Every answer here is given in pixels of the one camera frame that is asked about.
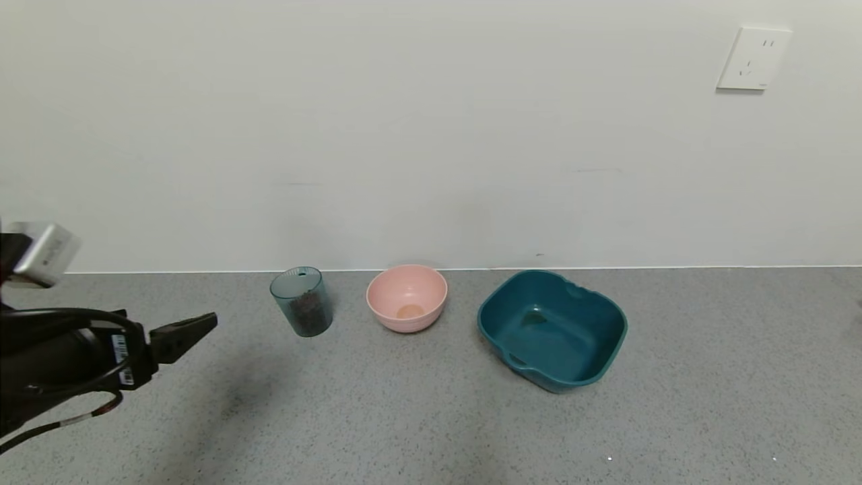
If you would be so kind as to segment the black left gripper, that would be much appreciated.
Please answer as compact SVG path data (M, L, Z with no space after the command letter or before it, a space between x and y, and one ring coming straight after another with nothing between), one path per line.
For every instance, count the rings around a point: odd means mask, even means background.
M154 365L174 364L218 326L218 316L206 313L167 323L149 331L149 356ZM136 389L147 380L133 369L148 351L143 327L128 319L90 321L67 339L52 370L61 371L57 384L38 383L35 399L62 400L79 394Z

